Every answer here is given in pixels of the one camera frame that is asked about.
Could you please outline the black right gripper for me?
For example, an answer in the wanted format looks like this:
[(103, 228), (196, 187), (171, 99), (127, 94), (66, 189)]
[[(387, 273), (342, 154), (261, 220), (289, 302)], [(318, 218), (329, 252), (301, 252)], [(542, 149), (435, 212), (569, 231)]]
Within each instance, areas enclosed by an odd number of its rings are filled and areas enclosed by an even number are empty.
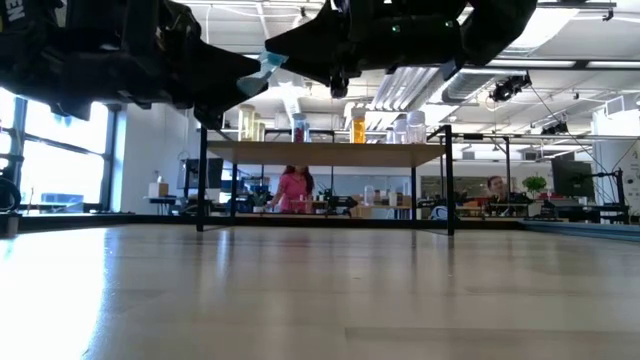
[(473, 0), (460, 26), (462, 0), (326, 0), (316, 17), (265, 41), (282, 68), (312, 80), (360, 76), (365, 66), (443, 63), (444, 80), (467, 63), (484, 66), (526, 28), (537, 0)]

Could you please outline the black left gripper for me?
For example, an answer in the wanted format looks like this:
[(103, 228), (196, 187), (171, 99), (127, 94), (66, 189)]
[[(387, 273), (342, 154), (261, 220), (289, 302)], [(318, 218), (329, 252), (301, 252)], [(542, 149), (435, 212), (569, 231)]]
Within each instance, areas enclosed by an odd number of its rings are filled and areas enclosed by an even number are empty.
[[(1, 4), (1, 85), (87, 119), (94, 102), (190, 107), (213, 87), (253, 97), (288, 57), (257, 59), (200, 39), (191, 9), (174, 1), (14, 1)], [(196, 104), (196, 120), (221, 130), (225, 109)]]

